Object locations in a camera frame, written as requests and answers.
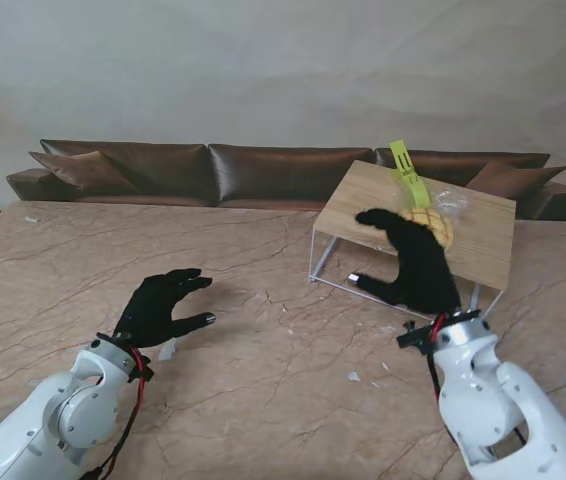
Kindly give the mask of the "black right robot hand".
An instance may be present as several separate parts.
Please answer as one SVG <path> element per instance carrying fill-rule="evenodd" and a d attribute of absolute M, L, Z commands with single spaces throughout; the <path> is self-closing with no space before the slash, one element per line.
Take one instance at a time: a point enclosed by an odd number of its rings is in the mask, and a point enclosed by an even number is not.
<path fill-rule="evenodd" d="M 357 288 L 387 304 L 403 305 L 426 315 L 453 314 L 461 308 L 444 249 L 430 229 L 379 208 L 360 212 L 355 220 L 384 231 L 399 261 L 394 281 L 385 282 L 356 272 Z"/>

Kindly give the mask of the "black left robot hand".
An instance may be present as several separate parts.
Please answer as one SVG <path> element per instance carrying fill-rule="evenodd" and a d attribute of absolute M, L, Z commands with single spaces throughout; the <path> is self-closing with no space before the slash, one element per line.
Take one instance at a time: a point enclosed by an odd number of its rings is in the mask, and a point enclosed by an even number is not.
<path fill-rule="evenodd" d="M 196 268 L 146 277 L 134 291 L 114 328 L 114 336 L 137 349 L 162 345 L 215 322 L 210 312 L 175 320 L 173 310 L 187 295 L 212 284 Z"/>

